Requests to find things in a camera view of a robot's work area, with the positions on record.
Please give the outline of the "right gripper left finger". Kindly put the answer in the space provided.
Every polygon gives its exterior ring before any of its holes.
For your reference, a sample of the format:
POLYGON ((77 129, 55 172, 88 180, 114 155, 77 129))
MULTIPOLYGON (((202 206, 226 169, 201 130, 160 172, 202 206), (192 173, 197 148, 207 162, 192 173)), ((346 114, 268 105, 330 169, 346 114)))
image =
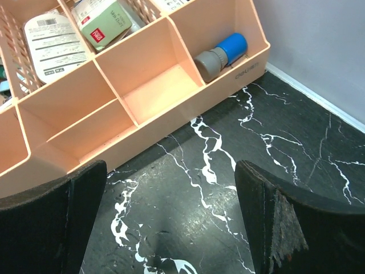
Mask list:
POLYGON ((1 199, 1 273, 79 273, 107 181, 103 160, 1 199))

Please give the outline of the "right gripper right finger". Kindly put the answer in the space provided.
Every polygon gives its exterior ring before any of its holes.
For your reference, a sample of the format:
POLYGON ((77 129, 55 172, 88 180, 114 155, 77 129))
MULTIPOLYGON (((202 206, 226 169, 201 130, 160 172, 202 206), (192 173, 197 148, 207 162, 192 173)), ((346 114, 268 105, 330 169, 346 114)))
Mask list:
POLYGON ((256 273, 363 273, 364 208, 297 187, 254 163, 235 183, 256 273))

